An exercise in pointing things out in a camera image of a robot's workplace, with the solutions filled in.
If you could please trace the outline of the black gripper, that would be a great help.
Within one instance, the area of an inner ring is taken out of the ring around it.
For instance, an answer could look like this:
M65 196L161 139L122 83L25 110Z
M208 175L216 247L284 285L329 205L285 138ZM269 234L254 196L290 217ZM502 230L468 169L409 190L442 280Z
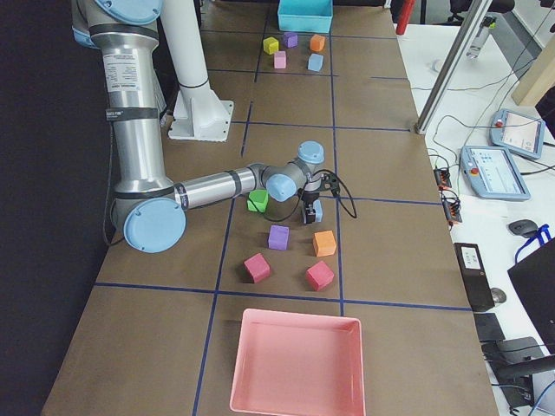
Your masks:
M313 175L307 184L303 187L300 198L303 203L304 224L313 224L316 222L315 202L320 196L320 187L322 184L322 174Z

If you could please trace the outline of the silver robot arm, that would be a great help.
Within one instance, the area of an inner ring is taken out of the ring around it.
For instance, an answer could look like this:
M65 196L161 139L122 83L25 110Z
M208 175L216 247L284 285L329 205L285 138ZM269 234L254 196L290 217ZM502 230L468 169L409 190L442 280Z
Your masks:
M255 163L182 182L167 177L153 69L159 40L166 39L179 88L172 139L222 142L234 108L211 88L193 2L74 1L72 17L75 40L102 55L121 169L110 217L130 246L167 250L184 234L189 210L258 189L278 202L297 198L306 224L321 220L324 150L315 141L302 143L284 166Z

